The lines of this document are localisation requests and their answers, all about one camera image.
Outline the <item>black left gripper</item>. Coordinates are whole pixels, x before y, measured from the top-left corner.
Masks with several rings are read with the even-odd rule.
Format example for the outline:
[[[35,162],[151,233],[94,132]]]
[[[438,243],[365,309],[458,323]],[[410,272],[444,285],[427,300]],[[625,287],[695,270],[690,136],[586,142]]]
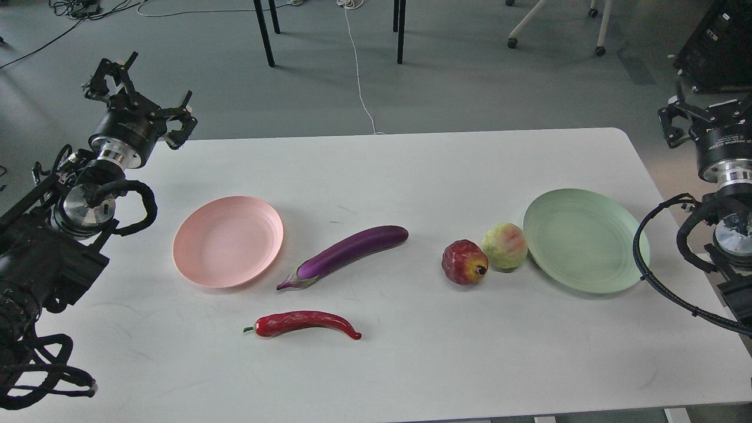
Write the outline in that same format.
[[[135,86],[129,77],[130,67],[139,54],[132,52],[124,63],[103,58],[87,83],[82,85],[86,99],[139,107]],[[180,149],[191,136],[198,120],[193,117],[188,90],[180,105],[157,108],[154,120],[127,109],[109,109],[94,134],[89,137],[89,147],[96,160],[104,160],[121,169],[139,169],[146,165],[156,143],[164,141],[171,150]]]

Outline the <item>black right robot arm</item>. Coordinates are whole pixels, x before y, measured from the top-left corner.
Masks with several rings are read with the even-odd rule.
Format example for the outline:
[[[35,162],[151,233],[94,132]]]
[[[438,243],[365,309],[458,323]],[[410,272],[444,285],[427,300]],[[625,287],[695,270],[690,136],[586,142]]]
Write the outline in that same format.
[[[658,204],[639,223],[632,239],[632,257],[641,279],[672,303],[725,330],[751,334],[751,131],[750,94],[706,107],[690,104],[682,83],[675,96],[658,110],[663,139],[675,148],[691,141],[699,179],[716,190],[696,200],[688,193]],[[704,273],[717,273],[717,287],[731,311],[726,318],[692,305],[674,294],[650,270],[641,251],[647,224],[660,212],[679,204],[689,212],[675,243],[680,256]]]

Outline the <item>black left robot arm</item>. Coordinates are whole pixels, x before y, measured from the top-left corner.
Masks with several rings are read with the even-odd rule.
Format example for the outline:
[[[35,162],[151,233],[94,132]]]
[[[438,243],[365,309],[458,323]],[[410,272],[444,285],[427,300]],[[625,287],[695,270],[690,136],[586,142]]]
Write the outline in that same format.
[[[84,96],[106,110],[88,147],[65,145],[49,170],[36,163],[34,187],[2,215],[3,409],[25,409],[48,395],[96,393],[96,380],[68,364],[72,338],[38,335],[36,324],[43,311],[61,313],[86,294],[109,263],[101,251],[111,236],[156,221],[153,190],[125,172],[145,166],[158,141],[181,148],[198,123],[191,92],[164,108],[135,89],[129,70],[137,56],[99,62]]]

